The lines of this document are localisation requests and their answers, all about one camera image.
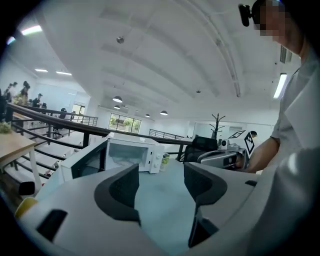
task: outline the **yellow object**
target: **yellow object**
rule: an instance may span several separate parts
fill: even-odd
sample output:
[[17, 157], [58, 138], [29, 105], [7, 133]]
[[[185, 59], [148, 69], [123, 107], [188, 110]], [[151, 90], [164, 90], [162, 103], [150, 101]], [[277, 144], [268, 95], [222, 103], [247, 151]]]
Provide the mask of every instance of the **yellow object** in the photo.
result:
[[38, 201], [33, 197], [25, 198], [16, 209], [14, 217], [19, 219], [26, 211], [28, 211], [32, 206], [34, 206]]

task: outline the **black headset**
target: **black headset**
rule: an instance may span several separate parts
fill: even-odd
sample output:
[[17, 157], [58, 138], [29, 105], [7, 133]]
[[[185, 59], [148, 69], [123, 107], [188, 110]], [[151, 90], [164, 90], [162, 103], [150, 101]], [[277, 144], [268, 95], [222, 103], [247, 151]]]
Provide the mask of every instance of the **black headset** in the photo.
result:
[[[249, 5], [239, 4], [238, 7], [239, 7], [240, 15], [241, 15], [242, 24], [245, 27], [249, 27], [249, 24], [250, 24], [249, 19], [250, 18], [253, 19], [254, 24], [256, 24], [256, 25], [260, 24], [260, 6], [265, 2], [266, 2], [266, 0], [255, 1], [251, 10], [250, 10]], [[278, 0], [277, 2], [280, 6], [284, 6], [281, 0]]]

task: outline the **ceiling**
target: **ceiling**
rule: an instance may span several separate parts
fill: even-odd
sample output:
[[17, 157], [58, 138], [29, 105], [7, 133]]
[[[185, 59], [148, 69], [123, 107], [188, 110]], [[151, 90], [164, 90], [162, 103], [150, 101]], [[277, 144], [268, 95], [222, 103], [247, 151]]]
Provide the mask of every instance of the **ceiling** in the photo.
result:
[[72, 73], [99, 105], [112, 109], [121, 96], [153, 119], [165, 118], [162, 110], [194, 118], [212, 109], [276, 109], [280, 73], [293, 74], [300, 60], [281, 63], [278, 44], [242, 25], [238, 4], [252, 2], [47, 1], [31, 19], [43, 32], [10, 50], [33, 72]]
[[[35, 16], [31, 14], [21, 21], [17, 29], [22, 31], [38, 24]], [[69, 71], [61, 62], [43, 32], [19, 37], [7, 47], [6, 53], [12, 60], [18, 62], [37, 78], [74, 81], [72, 76], [56, 73], [56, 71]], [[37, 72], [35, 69], [47, 70], [48, 73]]]

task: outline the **office chair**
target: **office chair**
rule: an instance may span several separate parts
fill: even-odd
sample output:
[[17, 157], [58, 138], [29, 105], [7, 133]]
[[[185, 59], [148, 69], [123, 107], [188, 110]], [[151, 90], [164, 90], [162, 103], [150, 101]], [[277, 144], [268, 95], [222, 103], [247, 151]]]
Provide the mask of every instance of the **office chair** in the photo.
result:
[[192, 145], [185, 148], [183, 162], [198, 162], [198, 158], [206, 152], [215, 151], [218, 149], [216, 139], [197, 136]]

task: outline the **table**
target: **table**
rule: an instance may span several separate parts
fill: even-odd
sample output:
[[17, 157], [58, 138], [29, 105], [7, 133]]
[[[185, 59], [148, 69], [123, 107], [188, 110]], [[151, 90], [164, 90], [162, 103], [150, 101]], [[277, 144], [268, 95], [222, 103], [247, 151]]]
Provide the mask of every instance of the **table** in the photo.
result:
[[29, 153], [31, 168], [34, 176], [35, 193], [42, 187], [37, 163], [35, 158], [35, 148], [37, 143], [14, 131], [7, 134], [0, 134], [0, 169], [12, 161]]

